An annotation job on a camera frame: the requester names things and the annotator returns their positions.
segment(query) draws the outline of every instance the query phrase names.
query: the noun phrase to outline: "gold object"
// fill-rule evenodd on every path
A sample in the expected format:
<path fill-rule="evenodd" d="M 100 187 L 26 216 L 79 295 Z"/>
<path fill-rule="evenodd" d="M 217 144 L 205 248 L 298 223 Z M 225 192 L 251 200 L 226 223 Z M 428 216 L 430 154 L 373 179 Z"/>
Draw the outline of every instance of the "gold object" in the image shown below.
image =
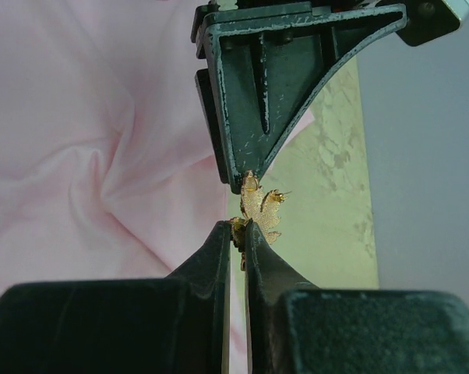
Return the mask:
<path fill-rule="evenodd" d="M 244 241 L 246 224 L 253 220 L 256 222 L 268 244 L 273 244 L 281 235 L 280 232 L 270 231 L 280 223 L 277 212 L 280 204 L 286 200 L 287 193 L 281 193 L 277 189 L 264 194 L 263 187 L 253 171 L 247 171 L 243 178 L 242 197 L 240 208 L 244 218 L 234 217 L 230 219 L 231 237 L 236 248 L 242 252 L 242 270 L 244 270 Z"/>

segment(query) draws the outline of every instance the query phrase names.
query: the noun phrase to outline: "marble surface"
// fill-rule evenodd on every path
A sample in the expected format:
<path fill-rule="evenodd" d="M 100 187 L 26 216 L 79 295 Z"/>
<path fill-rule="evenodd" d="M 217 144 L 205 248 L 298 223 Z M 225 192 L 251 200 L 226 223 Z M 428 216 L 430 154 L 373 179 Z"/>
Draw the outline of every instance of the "marble surface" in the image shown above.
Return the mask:
<path fill-rule="evenodd" d="M 273 249 L 323 288 L 379 285 L 365 132 L 356 60 L 348 62 L 311 106 L 316 120 L 278 154 L 261 181 L 266 191 L 291 191 L 280 208 L 282 233 Z M 239 196 L 228 214 L 239 216 Z M 232 252 L 237 289 L 244 274 Z"/>

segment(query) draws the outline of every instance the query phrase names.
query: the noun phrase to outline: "pink cloth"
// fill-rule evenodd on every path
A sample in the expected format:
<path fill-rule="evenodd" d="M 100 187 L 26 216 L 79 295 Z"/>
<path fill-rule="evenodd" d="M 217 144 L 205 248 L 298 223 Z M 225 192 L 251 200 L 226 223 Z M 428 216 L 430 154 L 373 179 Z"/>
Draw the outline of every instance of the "pink cloth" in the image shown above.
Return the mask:
<path fill-rule="evenodd" d="M 226 219 L 193 80 L 202 2 L 0 1 L 0 294 L 163 277 Z M 242 373 L 232 302 L 231 372 Z"/>

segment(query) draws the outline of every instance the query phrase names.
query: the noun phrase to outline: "black bracket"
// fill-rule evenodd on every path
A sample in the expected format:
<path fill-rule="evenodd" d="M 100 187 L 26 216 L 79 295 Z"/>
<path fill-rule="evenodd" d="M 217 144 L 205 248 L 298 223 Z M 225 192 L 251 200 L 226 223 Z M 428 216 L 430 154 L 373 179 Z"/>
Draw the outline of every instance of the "black bracket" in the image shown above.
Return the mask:
<path fill-rule="evenodd" d="M 247 170 L 261 178 L 331 76 L 406 22 L 401 4 L 347 12 L 311 2 L 199 7 L 192 41 L 208 69 L 196 83 L 220 180 L 239 194 Z"/>

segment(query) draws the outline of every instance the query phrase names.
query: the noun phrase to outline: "gray floor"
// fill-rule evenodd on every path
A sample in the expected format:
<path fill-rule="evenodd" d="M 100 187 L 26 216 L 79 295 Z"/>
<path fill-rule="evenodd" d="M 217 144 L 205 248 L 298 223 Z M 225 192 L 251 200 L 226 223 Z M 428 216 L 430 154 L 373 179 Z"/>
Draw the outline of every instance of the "gray floor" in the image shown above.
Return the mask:
<path fill-rule="evenodd" d="M 419 48 L 358 57 L 381 288 L 469 304 L 469 20 Z"/>

